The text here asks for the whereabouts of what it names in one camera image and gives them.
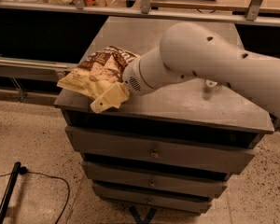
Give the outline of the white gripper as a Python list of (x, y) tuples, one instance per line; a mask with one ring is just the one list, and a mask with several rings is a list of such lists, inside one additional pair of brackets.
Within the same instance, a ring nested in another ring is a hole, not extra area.
[(122, 77), (128, 89), (119, 82), (110, 85), (91, 103), (91, 110), (94, 113), (101, 113), (112, 107), (119, 108), (123, 102), (129, 99), (129, 91), (137, 95), (145, 94), (147, 86), (141, 77), (139, 58), (127, 65)]

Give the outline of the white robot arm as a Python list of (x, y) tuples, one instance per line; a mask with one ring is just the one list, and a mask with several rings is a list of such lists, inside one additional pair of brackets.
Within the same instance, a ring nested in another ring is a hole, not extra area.
[(156, 48), (128, 64), (123, 83), (98, 96), (91, 110), (101, 113), (130, 93), (146, 95), (196, 77), (227, 84), (280, 119), (280, 59), (238, 48), (192, 22), (170, 27)]

